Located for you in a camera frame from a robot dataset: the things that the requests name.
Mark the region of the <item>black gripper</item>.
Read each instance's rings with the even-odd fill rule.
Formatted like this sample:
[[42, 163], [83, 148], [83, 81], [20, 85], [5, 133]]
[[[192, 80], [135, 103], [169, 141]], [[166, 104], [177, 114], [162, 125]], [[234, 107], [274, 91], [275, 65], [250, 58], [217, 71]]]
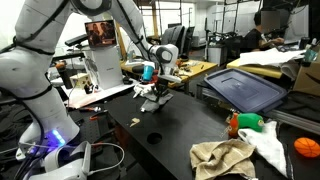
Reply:
[[181, 83], [182, 79], [173, 75], [157, 76], [157, 81], [155, 83], [155, 88], [156, 88], [155, 95], [157, 96], [157, 102], [160, 102], [160, 99], [169, 93], [168, 84], [170, 82]]

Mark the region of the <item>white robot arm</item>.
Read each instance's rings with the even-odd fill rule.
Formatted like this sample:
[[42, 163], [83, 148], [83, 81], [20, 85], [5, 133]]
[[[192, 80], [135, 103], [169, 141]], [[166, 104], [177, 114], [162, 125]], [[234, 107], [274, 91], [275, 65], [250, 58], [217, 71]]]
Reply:
[[41, 152], [45, 135], [56, 130], [62, 144], [73, 140], [79, 127], [67, 114], [58, 91], [46, 73], [73, 13], [93, 18], [108, 13], [125, 30], [143, 58], [160, 66], [159, 75], [178, 59], [172, 45], [151, 45], [142, 35], [143, 17], [133, 0], [25, 0], [15, 25], [11, 45], [0, 52], [0, 87], [22, 102], [33, 122], [18, 141], [16, 157], [26, 159]]

